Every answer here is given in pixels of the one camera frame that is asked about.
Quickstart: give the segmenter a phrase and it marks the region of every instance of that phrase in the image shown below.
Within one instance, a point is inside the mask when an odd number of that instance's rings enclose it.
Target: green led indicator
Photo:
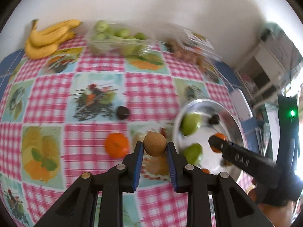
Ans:
[[[294,117],[294,115],[295,115],[294,110],[291,110],[291,111],[290,111],[290,115],[291,115],[292,117]]]

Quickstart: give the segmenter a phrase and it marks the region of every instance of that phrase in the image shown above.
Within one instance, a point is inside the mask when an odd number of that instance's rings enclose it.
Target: wall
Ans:
[[[22,0],[0,33],[0,60],[23,47],[36,18],[40,28],[71,18],[171,21],[205,35],[230,66],[256,43],[265,19],[303,48],[303,25],[285,0]]]

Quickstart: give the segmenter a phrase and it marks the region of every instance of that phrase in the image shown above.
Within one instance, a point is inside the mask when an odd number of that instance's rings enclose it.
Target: yellow banana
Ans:
[[[65,33],[61,38],[59,38],[57,41],[55,41],[55,44],[61,44],[67,40],[73,39],[75,37],[76,33],[74,33],[73,31],[68,31],[67,33]]]
[[[34,47],[29,40],[25,42],[25,53],[30,59],[36,60],[44,58],[54,53],[58,48],[58,44],[51,44],[41,48]]]
[[[37,31],[36,24],[37,21],[33,21],[33,28],[28,38],[32,45],[35,47],[50,45],[61,38],[69,30],[67,26],[63,26],[49,34],[41,34]]]
[[[52,25],[52,26],[40,31],[40,33],[44,34],[44,35],[49,34],[55,30],[58,30],[59,28],[61,28],[63,26],[67,26],[69,29],[73,29],[73,28],[78,27],[81,24],[82,24],[82,22],[78,19],[70,19],[70,20],[62,21],[55,25]]]

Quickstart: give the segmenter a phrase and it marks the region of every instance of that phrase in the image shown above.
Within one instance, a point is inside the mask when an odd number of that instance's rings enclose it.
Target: human hand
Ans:
[[[257,193],[256,189],[249,191],[248,196],[256,202]],[[286,206],[271,206],[268,204],[258,204],[260,210],[268,217],[275,227],[290,227],[291,218],[295,208],[295,202],[288,201]]]

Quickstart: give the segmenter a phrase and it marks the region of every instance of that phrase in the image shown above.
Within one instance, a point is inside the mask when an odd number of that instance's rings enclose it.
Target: silver bolt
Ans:
[[[124,164],[119,164],[119,165],[116,166],[116,168],[118,170],[124,170],[126,168],[126,166]]]
[[[187,165],[185,166],[185,169],[191,171],[191,170],[194,169],[194,166],[191,165],[191,164],[187,164]]]
[[[221,172],[221,173],[220,173],[220,176],[221,176],[222,178],[228,178],[229,174],[226,173],[226,172]]]
[[[87,178],[90,178],[90,177],[91,177],[91,174],[88,173],[88,172],[82,173],[81,177],[82,177],[83,179],[87,179]]]

